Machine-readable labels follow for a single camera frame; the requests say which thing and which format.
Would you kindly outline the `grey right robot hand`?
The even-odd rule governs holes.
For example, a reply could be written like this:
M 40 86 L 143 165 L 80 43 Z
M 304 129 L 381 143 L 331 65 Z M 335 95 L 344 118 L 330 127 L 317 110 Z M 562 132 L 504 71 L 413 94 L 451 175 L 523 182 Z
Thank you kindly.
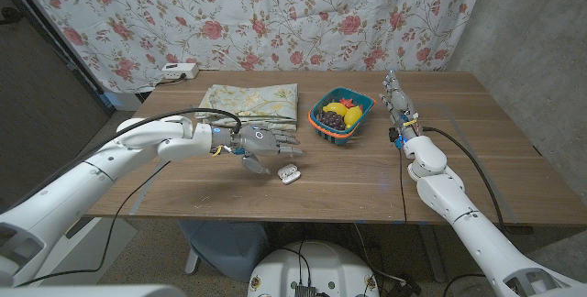
M 394 70 L 389 70 L 382 82 L 385 93 L 379 94 L 390 113 L 393 127 L 404 140 L 415 138 L 415 107 L 410 97 L 403 91 Z

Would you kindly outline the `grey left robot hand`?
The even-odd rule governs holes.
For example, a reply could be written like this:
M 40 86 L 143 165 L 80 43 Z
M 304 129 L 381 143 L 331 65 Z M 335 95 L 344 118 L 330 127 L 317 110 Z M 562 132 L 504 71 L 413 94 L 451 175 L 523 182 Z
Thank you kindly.
M 271 172 L 260 163 L 259 157 L 305 154 L 302 149 L 296 147 L 299 141 L 295 137 L 282 131 L 258 126 L 244 126 L 239 132 L 229 128 L 213 127 L 211 140 L 210 152 L 213 155 L 238 155 L 247 170 L 259 174 Z

